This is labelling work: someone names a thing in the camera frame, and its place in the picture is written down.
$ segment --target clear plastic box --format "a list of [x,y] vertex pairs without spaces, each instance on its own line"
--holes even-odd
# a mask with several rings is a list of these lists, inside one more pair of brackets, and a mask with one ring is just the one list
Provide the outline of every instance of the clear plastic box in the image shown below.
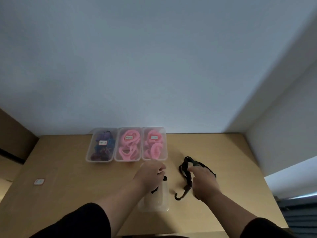
[[138,211],[141,211],[141,212],[168,211],[169,191],[168,191],[167,182],[168,180],[163,181],[159,185],[158,190],[156,192],[154,193],[150,192],[146,194],[138,203]]
[[163,127],[144,127],[142,128],[142,135],[142,159],[166,160],[167,139],[165,129]]
[[117,128],[96,128],[86,154],[87,162],[108,163],[113,160],[117,140]]
[[139,161],[142,152],[142,129],[120,128],[118,133],[114,159],[118,162]]

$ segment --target sticker on table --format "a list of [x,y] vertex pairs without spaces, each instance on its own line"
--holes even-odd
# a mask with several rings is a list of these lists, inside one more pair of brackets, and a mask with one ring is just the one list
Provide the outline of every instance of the sticker on table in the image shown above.
[[44,181],[45,181],[45,179],[36,179],[33,184],[34,185],[42,185],[42,184],[44,184]]
[[108,144],[108,140],[100,140],[99,145],[107,145]]

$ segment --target black sleeve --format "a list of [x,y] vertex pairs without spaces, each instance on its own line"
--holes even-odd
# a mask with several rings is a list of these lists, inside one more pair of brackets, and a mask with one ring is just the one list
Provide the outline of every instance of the black sleeve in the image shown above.
[[240,236],[240,238],[249,237],[293,238],[294,236],[267,219],[256,218],[247,224]]
[[111,228],[105,211],[97,204],[88,203],[30,238],[40,237],[111,238]]

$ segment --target forearm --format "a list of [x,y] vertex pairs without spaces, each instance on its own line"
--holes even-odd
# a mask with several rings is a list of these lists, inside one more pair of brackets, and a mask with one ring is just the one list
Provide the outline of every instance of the forearm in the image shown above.
[[245,226],[257,218],[222,193],[204,200],[230,238],[239,238]]
[[136,180],[132,180],[114,194],[96,202],[108,216],[111,237],[117,235],[124,221],[145,193],[142,186]]

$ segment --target table top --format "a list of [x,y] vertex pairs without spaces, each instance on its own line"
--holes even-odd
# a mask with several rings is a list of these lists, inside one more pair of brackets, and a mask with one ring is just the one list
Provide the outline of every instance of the table top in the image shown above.
[[[0,237],[29,237],[81,205],[117,190],[131,180],[139,162],[87,163],[91,135],[42,136],[0,203]],[[241,134],[168,134],[167,212],[134,208],[119,236],[223,231],[208,207],[192,191],[181,201],[186,182],[178,172],[185,156],[217,174],[222,192],[280,227],[287,224]],[[45,178],[43,185],[33,185]]]

